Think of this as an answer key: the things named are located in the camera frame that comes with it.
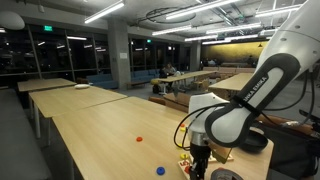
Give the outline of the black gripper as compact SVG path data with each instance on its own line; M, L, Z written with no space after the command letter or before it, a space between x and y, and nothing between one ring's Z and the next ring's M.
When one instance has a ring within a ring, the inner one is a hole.
M189 168L190 180L203 180L208 166L208 159L211 155L211 149L208 146L191 144L190 153L193 157Z

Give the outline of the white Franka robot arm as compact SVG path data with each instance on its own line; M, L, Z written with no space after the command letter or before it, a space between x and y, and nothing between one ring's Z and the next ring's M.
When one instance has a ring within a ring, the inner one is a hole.
M212 92L190 98L191 180L204 178L212 143L229 149L241 145L270 102L320 59L319 17L320 0L306 0L274 33L254 74L231 100Z

